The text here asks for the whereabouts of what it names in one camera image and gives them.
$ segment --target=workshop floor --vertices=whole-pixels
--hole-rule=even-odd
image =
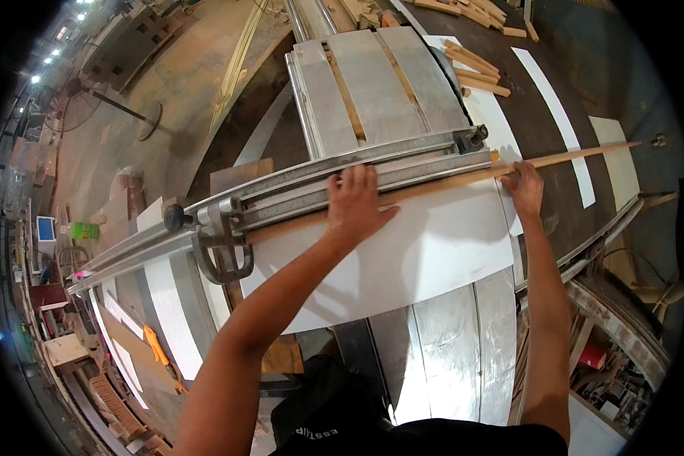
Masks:
[[[629,141],[648,144],[657,133],[663,147],[633,149],[642,193],[673,192],[684,176],[684,135],[668,89],[654,62],[618,13],[561,0],[535,2],[534,23],[542,41],[556,55],[589,115],[616,119]],[[626,233],[631,248],[669,279],[677,269],[677,201],[642,211]],[[639,278],[661,286],[650,266],[635,255]],[[665,317],[664,344],[676,348],[684,302],[671,305]]]
[[[184,17],[183,34],[164,49],[129,93],[108,96],[140,113],[155,101],[164,112],[158,130],[136,140],[139,120],[101,104],[77,129],[64,133],[58,159],[55,207],[71,205],[73,220],[88,220],[109,200],[119,169],[144,172],[146,200],[184,196],[205,151],[217,88],[225,76],[253,0],[214,0]],[[250,44],[244,68],[288,31],[285,14],[265,14]],[[239,81],[236,93],[252,75]]]

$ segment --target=saw table surface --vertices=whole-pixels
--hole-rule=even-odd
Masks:
[[[521,13],[505,2],[495,2],[508,16],[507,26],[524,28]],[[499,86],[511,90],[507,98],[497,101],[507,117],[522,158],[529,159],[566,151],[555,120],[534,81],[511,50],[528,50],[562,103],[581,149],[597,147],[598,139],[588,119],[580,96],[567,80],[554,55],[542,42],[529,38],[504,36],[496,29],[485,29],[463,16],[405,4],[429,35],[454,35],[461,45],[481,56],[496,68]],[[555,258],[563,258],[591,238],[616,216],[613,188],[602,155],[585,159],[595,192],[595,204],[583,208],[573,165],[560,163],[539,169],[545,181],[540,215],[550,239]],[[526,264],[524,238],[519,237],[523,264]]]

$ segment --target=black shirt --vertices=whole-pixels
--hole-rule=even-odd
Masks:
[[[273,456],[300,454],[567,454],[560,434],[540,424],[493,426],[420,420],[393,427],[363,382],[331,358],[319,358],[310,378],[274,409]]]

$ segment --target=wood scrap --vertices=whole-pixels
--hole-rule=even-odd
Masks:
[[[436,0],[416,0],[415,5],[422,6],[424,8],[429,8],[431,10],[443,11],[448,14],[461,15],[461,8],[458,6],[445,5],[443,3],[437,2]]]
[[[443,52],[443,54],[444,54],[447,58],[450,58],[451,60],[456,60],[456,61],[459,62],[459,63],[463,63],[463,64],[466,65],[467,67],[472,68],[472,69],[478,71],[479,73],[487,74],[487,75],[493,76],[493,77],[499,76],[499,73],[498,73],[498,72],[492,71],[491,68],[482,65],[481,63],[477,62],[476,60],[469,59],[469,58],[466,57],[465,55],[459,54],[459,53],[456,52],[455,50],[446,49],[446,50]]]
[[[459,76],[459,75],[456,75],[456,78],[459,80],[459,84],[461,86],[468,86],[468,87],[474,87],[474,88],[486,90],[487,92],[491,92],[494,95],[499,95],[499,96],[504,96],[504,97],[509,96],[511,93],[511,91],[507,87],[497,86],[496,84],[492,84],[490,82],[484,82],[484,81],[480,81],[477,79],[466,78],[465,76]]]
[[[476,79],[478,81],[488,82],[489,84],[496,84],[497,82],[499,82],[499,76],[489,76],[487,74],[469,71],[464,68],[454,68],[454,73],[456,73],[456,76],[463,76],[464,78]]]
[[[611,144],[609,146],[592,147],[589,149],[574,150],[572,152],[563,152],[559,154],[547,155],[545,157],[531,158],[526,160],[535,168],[542,168],[544,166],[554,165],[556,163],[563,163],[575,158],[589,157],[591,155],[599,155],[604,152],[611,152],[613,150],[621,150],[625,147],[631,147],[641,144],[640,141],[624,142],[620,144]],[[511,174],[515,171],[514,163],[502,163],[493,165],[488,169],[481,169],[456,176],[438,179],[424,184],[414,185],[412,187],[402,188],[389,193],[378,196],[378,204],[380,206],[390,206],[398,204],[402,201],[411,198],[418,198],[419,196],[429,195],[440,191],[450,190],[451,188],[463,187],[464,185],[473,184],[487,179],[495,179],[497,177]],[[316,212],[314,214],[304,215],[277,223],[265,228],[251,231],[246,235],[246,242],[253,244],[255,242],[262,242],[267,239],[280,236],[285,233],[300,230],[307,226],[324,223],[327,220],[327,211]]]
[[[506,36],[516,36],[517,38],[527,38],[527,31],[516,27],[502,27],[501,32]]]
[[[535,31],[535,26],[532,25],[530,21],[525,21],[524,26],[527,27],[527,31],[529,32],[529,37],[532,38],[532,41],[535,43],[540,41],[540,37],[538,36],[537,32]]]
[[[454,50],[458,52],[459,54],[468,57],[471,60],[474,60],[475,62],[480,63],[481,65],[484,65],[486,68],[490,70],[490,72],[499,74],[499,68],[496,68],[494,65],[491,63],[487,62],[486,60],[482,59],[475,53],[471,52],[470,50],[466,49],[465,47],[461,46],[460,44],[457,44],[453,41],[446,40],[443,42],[443,45],[446,46],[447,49]]]

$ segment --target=concrete floor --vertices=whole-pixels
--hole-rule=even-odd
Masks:
[[[148,203],[160,196],[184,196],[205,154],[217,88],[255,7],[253,0],[203,2],[184,18],[184,33],[160,53],[129,93],[107,93],[137,112],[146,112],[155,101],[163,104],[160,127],[148,140],[136,140],[139,120],[107,104],[101,104],[86,123],[64,133],[55,206],[69,203],[73,220],[88,220],[109,200],[111,180],[126,166],[144,172]],[[263,15],[244,68],[253,67],[288,31],[287,21],[285,14]],[[251,76],[238,83],[234,95]]]

